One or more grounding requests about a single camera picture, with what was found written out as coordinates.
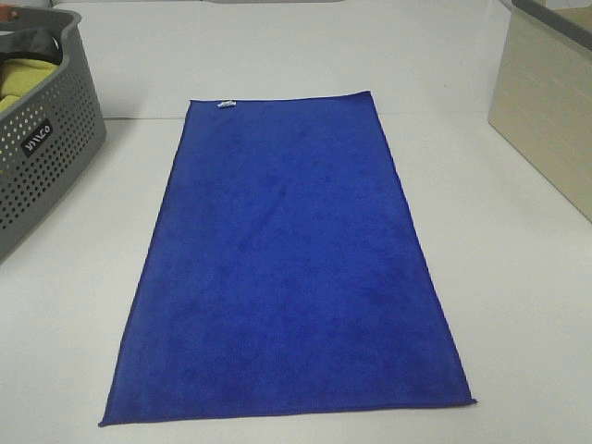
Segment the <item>yellow-green towel in basket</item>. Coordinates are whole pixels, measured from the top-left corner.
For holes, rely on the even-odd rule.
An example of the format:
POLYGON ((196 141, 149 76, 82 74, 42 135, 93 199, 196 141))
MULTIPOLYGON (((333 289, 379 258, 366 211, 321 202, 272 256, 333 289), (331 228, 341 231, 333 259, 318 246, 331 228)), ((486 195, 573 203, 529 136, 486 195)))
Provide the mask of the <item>yellow-green towel in basket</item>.
POLYGON ((1 65, 1 111, 7 111, 49 77, 58 65, 36 59, 13 58, 1 65))

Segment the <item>dark grey cloth in basket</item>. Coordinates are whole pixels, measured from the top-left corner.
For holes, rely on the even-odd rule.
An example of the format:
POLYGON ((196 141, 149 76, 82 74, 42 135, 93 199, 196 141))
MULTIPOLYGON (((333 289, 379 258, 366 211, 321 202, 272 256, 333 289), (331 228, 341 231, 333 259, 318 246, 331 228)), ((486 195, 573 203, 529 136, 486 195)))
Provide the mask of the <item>dark grey cloth in basket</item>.
POLYGON ((1 35, 1 63, 25 59, 59 66, 63 53, 57 39, 45 28, 28 28, 1 35))

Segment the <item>beige storage box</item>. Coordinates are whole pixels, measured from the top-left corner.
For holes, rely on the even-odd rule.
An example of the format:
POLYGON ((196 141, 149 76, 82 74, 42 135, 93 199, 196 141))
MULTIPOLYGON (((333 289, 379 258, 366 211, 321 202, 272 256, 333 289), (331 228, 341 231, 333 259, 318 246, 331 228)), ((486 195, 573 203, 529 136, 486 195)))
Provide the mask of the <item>beige storage box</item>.
POLYGON ((489 124, 591 216, 591 4, 513 1, 489 124))

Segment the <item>blue microfibre towel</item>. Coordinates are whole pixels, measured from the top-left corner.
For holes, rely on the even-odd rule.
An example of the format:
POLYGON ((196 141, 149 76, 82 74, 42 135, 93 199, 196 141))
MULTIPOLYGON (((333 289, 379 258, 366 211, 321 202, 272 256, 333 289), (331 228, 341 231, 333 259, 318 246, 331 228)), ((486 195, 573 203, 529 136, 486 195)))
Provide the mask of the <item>blue microfibre towel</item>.
POLYGON ((473 403, 372 95, 192 101, 102 425, 473 403))

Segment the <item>grey perforated laundry basket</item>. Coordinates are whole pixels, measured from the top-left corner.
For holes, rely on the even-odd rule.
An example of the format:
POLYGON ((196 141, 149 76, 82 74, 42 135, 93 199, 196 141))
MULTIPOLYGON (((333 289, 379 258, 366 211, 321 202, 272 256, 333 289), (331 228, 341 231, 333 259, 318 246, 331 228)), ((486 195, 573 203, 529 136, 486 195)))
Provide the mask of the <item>grey perforated laundry basket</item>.
POLYGON ((5 34, 50 31, 57 69, 1 114, 1 255, 50 214, 105 142, 106 129, 79 33, 80 14, 2 6, 5 34))

